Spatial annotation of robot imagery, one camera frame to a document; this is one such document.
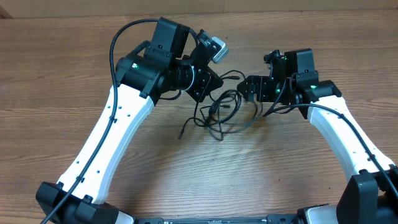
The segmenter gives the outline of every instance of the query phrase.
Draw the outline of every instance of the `black bracket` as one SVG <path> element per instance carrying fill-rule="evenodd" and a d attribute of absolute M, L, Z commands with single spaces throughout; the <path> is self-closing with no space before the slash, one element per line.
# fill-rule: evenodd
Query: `black bracket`
<path fill-rule="evenodd" d="M 163 218 L 137 218 L 134 224 L 164 224 Z"/>
<path fill-rule="evenodd" d="M 267 223 L 270 224 L 291 224 L 294 222 L 296 215 L 268 215 Z"/>
<path fill-rule="evenodd" d="M 187 90 L 195 101 L 202 102 L 204 96 L 223 85 L 222 79 L 208 67 L 222 46 L 201 30 L 193 34 L 198 45 L 191 55 L 177 60 L 182 56 L 189 33 L 189 27 L 160 18 L 152 40 L 144 41 L 119 59 L 116 66 L 118 85 L 139 90 L 140 97 L 149 96 L 155 104 L 161 94 L 170 90 Z M 144 49 L 141 57 L 138 53 Z"/>
<path fill-rule="evenodd" d="M 275 50 L 265 55 L 264 61 L 269 64 L 268 77 L 251 75 L 236 87 L 247 101 L 275 102 L 282 94 L 278 103 L 289 105 L 316 102 L 331 95 L 341 97 L 341 92 L 332 81 L 319 81 L 311 49 L 285 52 L 284 55 Z M 307 119 L 308 108 L 299 110 Z"/>
<path fill-rule="evenodd" d="M 398 170 L 391 166 L 387 171 L 395 186 L 398 185 Z M 398 202 L 386 187 L 380 172 L 361 170 L 353 175 L 337 205 L 339 224 L 398 223 Z M 386 193 L 379 195 L 379 188 Z"/>
<path fill-rule="evenodd" d="M 37 190 L 36 200 L 46 215 L 66 195 L 66 192 L 62 190 L 62 185 L 42 182 Z M 53 215 L 51 222 L 62 224 L 115 224 L 119 209 L 108 203 L 93 205 L 91 204 L 92 199 L 88 195 L 83 199 L 71 195 L 63 204 L 63 207 Z"/>

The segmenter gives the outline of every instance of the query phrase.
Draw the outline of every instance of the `wood grain surface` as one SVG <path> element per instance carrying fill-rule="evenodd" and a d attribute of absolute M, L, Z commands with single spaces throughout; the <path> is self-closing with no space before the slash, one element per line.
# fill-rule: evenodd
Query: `wood grain surface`
<path fill-rule="evenodd" d="M 0 19 L 9 19 L 11 18 L 10 14 L 2 7 L 0 3 Z"/>
<path fill-rule="evenodd" d="M 167 17 L 225 40 L 229 55 L 211 65 L 218 73 L 266 75 L 264 54 L 311 47 L 320 79 L 334 81 L 375 145 L 398 161 L 397 10 Z M 36 190 L 56 182 L 79 153 L 108 97 L 111 39 L 140 18 L 0 21 L 0 223 L 44 217 Z M 127 30 L 115 58 L 150 40 L 154 26 Z M 185 51 L 192 48 L 189 39 Z M 236 84 L 226 81 L 222 90 Z M 295 213 L 339 201 L 346 186 L 340 164 L 298 111 L 223 142 L 190 123 L 179 141 L 194 105 L 186 94 L 159 102 L 122 158 L 108 203 L 137 217 L 197 218 Z M 234 121 L 253 112 L 244 105 Z"/>
<path fill-rule="evenodd" d="M 398 0 L 0 0 L 13 18 L 395 9 Z"/>

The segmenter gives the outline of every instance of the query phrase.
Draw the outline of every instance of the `robotic arm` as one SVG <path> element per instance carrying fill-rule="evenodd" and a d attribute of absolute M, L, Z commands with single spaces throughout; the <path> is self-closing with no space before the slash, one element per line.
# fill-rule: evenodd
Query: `robotic arm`
<path fill-rule="evenodd" d="M 196 47 L 190 56 L 182 52 L 191 33 Z M 143 57 L 138 53 L 145 49 Z M 116 65 L 117 113 L 112 118 L 114 86 L 96 126 L 83 149 L 57 184 L 43 182 L 36 199 L 46 215 L 72 191 L 62 208 L 51 215 L 54 223 L 133 223 L 133 217 L 105 203 L 120 159 L 139 125 L 152 111 L 161 94 L 184 90 L 195 101 L 203 101 L 210 91 L 223 85 L 208 67 L 210 60 L 219 63 L 228 53 L 224 42 L 210 38 L 201 30 L 196 35 L 189 27 L 160 18 L 152 41 L 144 41 Z M 73 188 L 84 166 L 100 142 L 109 119 L 113 124 L 105 141 L 80 182 Z"/>
<path fill-rule="evenodd" d="M 192 53 L 182 52 L 191 33 L 196 47 Z M 143 57 L 138 53 L 145 49 Z M 121 58 L 116 66 L 118 93 L 117 113 L 112 118 L 114 86 L 96 126 L 83 149 L 57 184 L 43 182 L 36 199 L 46 215 L 50 214 L 67 195 L 85 164 L 89 161 L 109 118 L 113 124 L 84 177 L 59 210 L 51 216 L 54 223 L 116 223 L 116 224 L 194 224 L 211 223 L 209 220 L 163 220 L 161 218 L 135 219 L 105 203 L 109 185 L 121 157 L 139 125 L 152 111 L 161 94 L 170 90 L 185 90 L 196 102 L 202 102 L 211 91 L 223 85 L 222 79 L 208 67 L 210 60 L 219 63 L 228 53 L 220 39 L 211 38 L 201 30 L 197 35 L 189 27 L 160 18 L 152 40 L 144 41 L 131 53 Z M 286 52 L 278 50 L 264 56 L 270 65 L 270 76 L 249 76 L 237 89 L 245 100 L 274 102 L 264 116 L 273 113 L 278 103 L 287 109 L 298 107 L 305 119 L 322 133 L 336 154 L 348 182 L 340 203 L 336 206 L 316 206 L 298 210 L 295 215 L 268 215 L 264 218 L 243 218 L 230 222 L 253 224 L 274 223 L 382 223 L 397 216 L 397 201 L 393 189 L 375 165 L 397 186 L 398 169 L 365 135 L 349 113 L 341 92 L 331 81 L 320 82 L 310 49 Z M 323 110 L 326 106 L 344 114 L 344 119 Z M 349 120 L 363 138 L 371 153 L 364 150 Z M 386 192 L 377 197 L 378 190 Z"/>
<path fill-rule="evenodd" d="M 249 101 L 282 103 L 299 108 L 326 139 L 343 167 L 348 186 L 337 206 L 298 210 L 294 223 L 398 223 L 398 168 L 367 137 L 330 81 L 320 82 L 311 49 L 264 56 L 270 76 L 249 76 L 237 89 Z M 378 190 L 385 192 L 378 197 Z"/>

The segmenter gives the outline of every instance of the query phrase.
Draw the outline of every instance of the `black cable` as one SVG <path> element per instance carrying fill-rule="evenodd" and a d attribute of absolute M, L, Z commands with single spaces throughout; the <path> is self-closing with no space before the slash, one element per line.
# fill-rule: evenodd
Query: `black cable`
<path fill-rule="evenodd" d="M 139 54 L 142 50 L 144 50 L 150 44 L 149 40 L 144 40 L 141 44 L 139 44 L 134 50 L 131 51 L 133 54 Z"/>
<path fill-rule="evenodd" d="M 116 83 L 116 74 L 114 71 L 114 62 L 113 62 L 113 49 L 114 49 L 114 45 L 116 43 L 116 40 L 118 39 L 118 37 L 120 36 L 120 34 L 125 31 L 127 28 L 136 25 L 136 24 L 140 24 L 143 22 L 157 22 L 158 19 L 141 19 L 141 20 L 137 20 L 134 22 L 130 22 L 128 24 L 126 24 L 124 27 L 122 27 L 117 33 L 116 35 L 113 37 L 112 43 L 111 43 L 111 47 L 109 49 L 109 64 L 111 67 L 111 76 L 112 76 L 112 84 L 113 84 L 113 108 L 112 108 L 112 113 L 111 116 L 109 118 L 108 121 L 108 125 L 106 126 L 106 129 L 104 131 L 104 134 L 102 135 L 101 139 L 99 140 L 98 145 L 96 146 L 94 152 L 92 153 L 92 155 L 90 156 L 90 158 L 88 159 L 86 165 L 84 166 L 83 170 L 81 170 L 79 176 L 76 178 L 75 183 L 71 186 L 71 188 L 68 190 L 67 194 L 61 199 L 61 201 L 54 207 L 54 209 L 43 219 L 43 221 L 40 224 L 45 224 L 47 223 L 51 217 L 57 212 L 57 210 L 67 201 L 68 197 L 71 196 L 72 192 L 76 189 L 77 185 L 79 184 L 79 182 L 82 180 L 83 176 L 86 174 L 88 168 L 90 167 L 91 163 L 93 162 L 95 156 L 97 155 L 98 151 L 101 149 L 102 144 L 104 143 L 106 136 L 109 133 L 109 130 L 111 129 L 111 126 L 114 122 L 114 117 L 116 115 L 116 110 L 118 107 L 118 85 Z"/>
<path fill-rule="evenodd" d="M 284 81 L 284 85 L 283 85 L 281 91 L 279 92 L 279 95 L 276 98 L 275 102 L 271 105 L 271 107 L 267 110 L 267 112 L 264 115 L 262 115 L 263 117 L 265 117 L 265 115 L 268 112 L 272 111 L 275 108 L 275 106 L 279 103 L 280 99 L 282 98 L 282 95 L 285 93 L 285 89 L 286 89 L 286 80 Z"/>
<path fill-rule="evenodd" d="M 228 72 L 226 72 L 226 73 L 220 75 L 220 78 L 223 78 L 224 76 L 228 75 L 228 74 L 231 73 L 231 72 L 237 72 L 237 73 L 239 73 L 239 74 L 241 74 L 241 75 L 243 76 L 243 79 L 246 79 L 246 76 L 244 75 L 244 73 L 241 72 L 241 71 L 238 71 L 238 70 L 230 70 L 230 71 L 228 71 Z"/>
<path fill-rule="evenodd" d="M 189 33 L 192 35 L 194 41 L 195 41 L 195 46 L 198 47 L 199 43 L 198 43 L 198 34 L 193 30 L 193 29 L 189 29 Z"/>
<path fill-rule="evenodd" d="M 170 97 L 170 98 L 163 98 L 163 97 L 160 97 L 159 99 L 160 100 L 176 100 L 176 99 L 178 99 L 180 96 L 181 96 L 181 90 L 179 90 L 178 91 L 178 93 L 177 93 L 177 95 L 175 95 L 175 96 L 173 96 L 173 97 Z"/>
<path fill-rule="evenodd" d="M 226 77 L 226 75 L 231 73 L 231 72 L 238 72 L 238 73 L 240 73 L 243 76 L 243 78 L 246 78 L 244 73 L 240 72 L 238 70 L 228 71 L 228 72 L 220 75 L 220 78 L 223 79 L 223 80 L 224 79 L 237 80 L 236 76 L 228 76 L 228 77 Z M 219 96 L 219 98 L 217 100 L 215 100 L 211 96 L 211 94 L 209 94 L 209 96 L 213 100 L 213 103 L 210 106 L 203 106 L 203 107 L 199 108 L 200 113 L 201 113 L 201 119 L 196 117 L 196 113 L 197 113 L 199 102 L 196 103 L 195 110 L 193 112 L 193 117 L 188 118 L 186 120 L 186 122 L 184 123 L 184 125 L 182 127 L 182 130 L 180 132 L 180 136 L 178 137 L 179 139 L 181 139 L 181 137 L 182 137 L 182 135 L 183 135 L 183 133 L 185 131 L 185 127 L 188 124 L 188 122 L 190 120 L 194 120 L 195 125 L 197 125 L 199 127 L 202 127 L 202 128 L 206 128 L 213 138 L 215 138 L 218 141 L 222 141 L 224 139 L 224 135 L 225 134 L 238 133 L 238 132 L 244 131 L 245 129 L 250 127 L 250 125 L 255 121 L 257 114 L 261 115 L 262 111 L 263 111 L 263 105 L 262 104 L 261 104 L 260 113 L 258 113 L 258 111 L 259 111 L 258 110 L 258 105 L 255 102 L 252 102 L 254 104 L 254 107 L 255 107 L 255 112 L 254 112 L 250 122 L 248 122 L 248 124 L 227 123 L 227 121 L 229 121 L 233 116 L 235 116 L 235 114 L 239 111 L 239 109 L 241 107 L 241 103 L 242 103 L 241 94 L 237 90 L 226 90 Z M 225 116 L 224 118 L 220 118 L 220 108 L 230 108 L 230 105 L 226 105 L 225 103 L 229 103 L 229 102 L 232 102 L 232 101 L 234 101 L 234 107 L 233 107 L 232 111 L 227 116 Z M 205 109 L 205 108 L 209 108 L 208 116 L 206 116 L 205 113 L 203 112 L 203 109 Z M 230 126 L 230 128 L 227 131 L 223 131 L 223 128 L 221 127 L 222 124 L 227 124 L 227 125 Z M 231 130 L 233 128 L 233 126 L 242 126 L 242 128 Z"/>
<path fill-rule="evenodd" d="M 283 112 L 274 112 L 274 113 L 277 113 L 277 114 L 287 114 L 287 113 L 291 112 L 293 109 L 294 109 L 294 108 L 289 108 L 289 109 L 286 110 L 286 111 L 283 111 Z"/>
<path fill-rule="evenodd" d="M 355 126 L 349 121 L 349 119 L 343 114 L 343 113 L 339 113 L 331 108 L 328 108 L 326 106 L 321 106 L 321 105 L 315 105 L 315 104 L 308 104 L 308 103 L 302 103 L 302 104 L 296 104 L 296 105 L 287 105 L 287 106 L 281 106 L 280 108 L 276 108 L 268 113 L 266 113 L 267 115 L 270 115 L 272 113 L 281 111 L 281 110 L 285 110 L 285 109 L 294 109 L 294 108 L 299 108 L 299 107 L 315 107 L 315 108 L 320 108 L 326 111 L 329 111 L 331 113 L 334 113 L 335 115 L 337 115 L 339 118 L 343 119 L 347 125 L 353 130 L 354 134 L 356 135 L 356 137 L 358 138 L 359 142 L 361 143 L 362 147 L 364 147 L 365 152 L 368 154 L 370 160 L 373 161 L 374 165 L 379 169 L 380 173 L 382 174 L 382 176 L 385 178 L 385 180 L 387 181 L 388 185 L 390 186 L 392 193 L 394 194 L 396 201 L 398 202 L 398 191 L 395 188 L 394 184 L 392 183 L 391 179 L 389 178 L 389 176 L 387 175 L 387 172 L 382 168 L 382 166 L 380 165 L 380 163 L 377 161 L 376 157 L 374 156 L 374 154 L 372 154 L 372 152 L 370 151 L 370 149 L 368 148 L 368 146 L 366 145 L 364 139 L 362 138 L 362 136 L 360 135 L 360 133 L 358 132 L 358 130 L 355 128 Z"/>

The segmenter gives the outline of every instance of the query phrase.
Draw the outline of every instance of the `white plastic casing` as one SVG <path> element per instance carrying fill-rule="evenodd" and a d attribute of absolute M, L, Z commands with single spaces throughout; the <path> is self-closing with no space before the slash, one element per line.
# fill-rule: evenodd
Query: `white plastic casing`
<path fill-rule="evenodd" d="M 229 48 L 228 46 L 222 41 L 220 40 L 218 37 L 213 37 L 211 38 L 212 40 L 214 40 L 214 42 L 216 42 L 218 45 L 221 46 L 221 50 L 217 52 L 216 55 L 214 55 L 214 57 L 211 59 L 214 63 L 220 63 L 225 56 L 228 54 L 229 52 Z"/>
<path fill-rule="evenodd" d="M 394 163 L 372 143 L 361 127 L 359 127 L 358 123 L 348 111 L 343 97 L 322 97 L 314 104 L 326 106 L 337 110 L 339 113 L 343 113 L 358 130 L 382 168 L 384 170 L 390 169 L 389 165 Z M 309 107 L 308 119 L 311 124 L 321 132 L 335 153 L 343 167 L 347 181 L 349 181 L 352 175 L 359 174 L 359 171 L 363 169 L 366 169 L 370 173 L 379 171 L 374 163 L 368 160 L 369 155 L 364 150 L 355 133 L 343 119 L 329 111 L 314 107 Z"/>
<path fill-rule="evenodd" d="M 116 222 L 114 224 L 133 224 L 133 223 L 134 223 L 134 218 L 132 216 L 119 211 L 118 218 L 116 219 Z"/>
<path fill-rule="evenodd" d="M 104 203 L 108 196 L 109 185 L 112 181 L 124 151 L 137 128 L 152 111 L 154 102 L 150 97 L 143 99 L 140 91 L 126 85 L 118 87 L 117 121 L 112 124 L 108 136 L 101 149 L 84 175 L 84 181 L 77 185 L 73 195 L 83 198 L 85 195 L 93 197 L 93 204 Z M 62 190 L 68 191 L 76 177 L 87 163 L 95 147 L 100 141 L 111 116 L 113 106 L 113 87 L 110 90 L 105 109 L 88 137 L 83 149 L 73 161 L 68 170 L 61 175 L 58 182 L 63 183 Z"/>
<path fill-rule="evenodd" d="M 336 205 L 310 208 L 305 212 L 308 224 L 338 224 Z"/>

